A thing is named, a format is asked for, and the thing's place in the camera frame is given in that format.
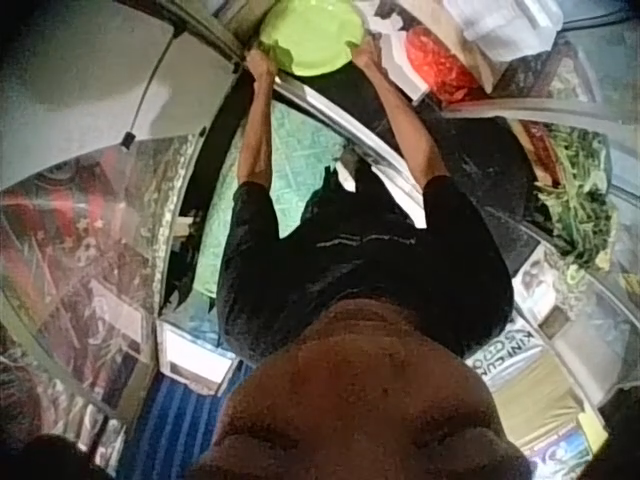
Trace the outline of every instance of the metal bar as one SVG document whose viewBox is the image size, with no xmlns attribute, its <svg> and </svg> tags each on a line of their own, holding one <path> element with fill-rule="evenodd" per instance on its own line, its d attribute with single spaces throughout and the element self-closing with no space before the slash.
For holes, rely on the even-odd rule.
<svg viewBox="0 0 640 480">
<path fill-rule="evenodd" d="M 496 98 L 460 102 L 450 105 L 446 113 L 470 110 L 531 110 L 540 112 L 569 113 L 588 115 L 592 118 L 622 122 L 625 125 L 636 125 L 638 112 L 629 109 L 611 109 L 603 103 L 581 102 L 579 100 L 557 100 L 553 98 Z"/>
<path fill-rule="evenodd" d="M 289 75 L 279 73 L 275 88 L 361 147 L 374 160 L 371 162 L 374 172 L 385 182 L 400 207 L 417 227 L 426 226 L 421 189 L 411 177 L 406 162 L 395 150 L 344 110 Z"/>
<path fill-rule="evenodd" d="M 505 117 L 555 123 L 600 132 L 625 145 L 637 145 L 638 125 L 633 113 L 611 112 L 601 108 L 601 104 L 575 103 L 532 98 L 483 100 L 455 104 L 442 115 L 445 118 Z"/>
<path fill-rule="evenodd" d="M 202 37 L 206 43 L 221 48 L 234 61 L 242 61 L 240 42 L 197 0 L 158 0 L 158 3 L 187 24 L 187 29 Z"/>
</svg>

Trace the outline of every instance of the glass panel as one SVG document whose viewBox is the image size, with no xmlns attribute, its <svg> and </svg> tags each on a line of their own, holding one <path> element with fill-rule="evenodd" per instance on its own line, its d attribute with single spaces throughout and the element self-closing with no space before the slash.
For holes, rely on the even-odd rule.
<svg viewBox="0 0 640 480">
<path fill-rule="evenodd" d="M 1 195 L 3 290 L 55 361 L 117 408 L 151 371 L 171 221 L 195 135 L 114 145 Z"/>
<path fill-rule="evenodd" d="M 104 415 L 51 377 L 0 324 L 2 442 L 19 449 L 36 435 L 62 435 L 87 450 Z"/>
<path fill-rule="evenodd" d="M 640 325 L 640 204 L 618 195 L 610 195 L 617 208 L 610 266 L 597 271 L 597 278 L 607 290 L 632 309 Z"/>
<path fill-rule="evenodd" d="M 516 302 L 598 405 L 616 385 L 640 382 L 640 329 L 591 277 L 569 282 L 565 272 L 558 254 L 541 246 L 514 278 Z"/>
</svg>

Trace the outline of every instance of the metal frame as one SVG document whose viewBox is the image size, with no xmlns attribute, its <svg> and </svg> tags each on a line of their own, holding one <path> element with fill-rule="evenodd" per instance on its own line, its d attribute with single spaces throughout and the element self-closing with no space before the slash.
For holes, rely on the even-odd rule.
<svg viewBox="0 0 640 480">
<path fill-rule="evenodd" d="M 611 110 L 601 103 L 546 98 L 508 98 L 461 102 L 442 112 L 445 118 L 506 117 L 585 128 L 638 149 L 638 112 Z"/>
</svg>

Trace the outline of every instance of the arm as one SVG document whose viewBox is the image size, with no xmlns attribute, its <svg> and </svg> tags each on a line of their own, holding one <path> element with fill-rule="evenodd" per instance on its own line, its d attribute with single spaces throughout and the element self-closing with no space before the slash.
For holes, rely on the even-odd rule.
<svg viewBox="0 0 640 480">
<path fill-rule="evenodd" d="M 253 49 L 247 67 L 255 78 L 254 96 L 238 158 L 238 185 L 251 181 L 271 188 L 271 98 L 277 69 L 266 54 Z"/>
<path fill-rule="evenodd" d="M 353 62 L 375 88 L 389 117 L 411 176 L 424 189 L 433 177 L 449 175 L 438 147 L 416 113 L 387 77 L 376 42 L 367 37 L 352 49 Z"/>
</svg>

